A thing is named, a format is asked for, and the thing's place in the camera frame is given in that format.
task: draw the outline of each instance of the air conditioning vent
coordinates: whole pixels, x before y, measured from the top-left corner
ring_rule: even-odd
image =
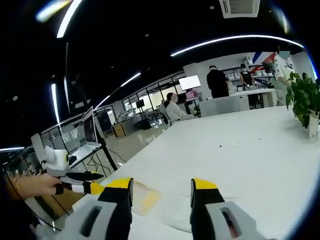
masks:
[[[223,17],[256,18],[258,16],[260,0],[219,0]]]

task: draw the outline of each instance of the hand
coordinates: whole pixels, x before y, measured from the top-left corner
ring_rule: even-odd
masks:
[[[61,184],[61,180],[45,173],[37,176],[20,177],[17,179],[17,183],[21,197],[32,198],[56,194],[55,185]]]

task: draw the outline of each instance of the bracelet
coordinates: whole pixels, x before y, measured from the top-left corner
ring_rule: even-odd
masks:
[[[19,184],[18,184],[18,177],[14,177],[14,188],[15,190],[18,192],[20,189],[19,189]]]

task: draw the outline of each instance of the white flower pot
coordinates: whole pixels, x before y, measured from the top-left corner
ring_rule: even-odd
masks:
[[[317,138],[317,130],[319,125],[319,115],[316,115],[314,113],[310,114],[310,120],[309,120],[309,139],[311,141],[315,141]]]

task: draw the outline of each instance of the potted plant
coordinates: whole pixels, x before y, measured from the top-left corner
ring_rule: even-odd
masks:
[[[309,127],[309,138],[315,138],[319,125],[320,92],[312,78],[301,79],[298,73],[290,73],[291,86],[287,87],[285,104],[293,102],[293,113],[304,128]]]

